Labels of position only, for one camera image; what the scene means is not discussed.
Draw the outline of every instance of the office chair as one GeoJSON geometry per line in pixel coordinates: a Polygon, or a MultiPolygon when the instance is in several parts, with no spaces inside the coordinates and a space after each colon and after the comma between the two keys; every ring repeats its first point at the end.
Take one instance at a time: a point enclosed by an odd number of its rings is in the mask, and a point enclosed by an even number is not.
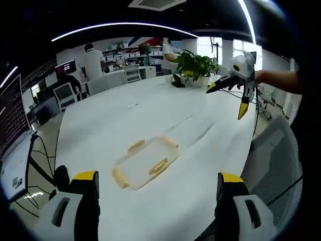
{"type": "Polygon", "coordinates": [[[302,167],[295,136],[282,116],[253,140],[241,178],[250,193],[256,194],[274,214],[282,231],[298,207],[302,192],[302,167]],[[279,199],[279,194],[300,180],[279,199]]]}
{"type": "Polygon", "coordinates": [[[70,83],[65,83],[55,88],[53,91],[57,98],[60,112],[66,109],[70,104],[78,102],[77,95],[79,95],[80,100],[82,99],[81,91],[75,94],[70,83]]]}
{"type": "Polygon", "coordinates": [[[128,83],[135,82],[141,80],[139,73],[139,65],[130,65],[125,67],[125,76],[127,78],[128,83]]]}

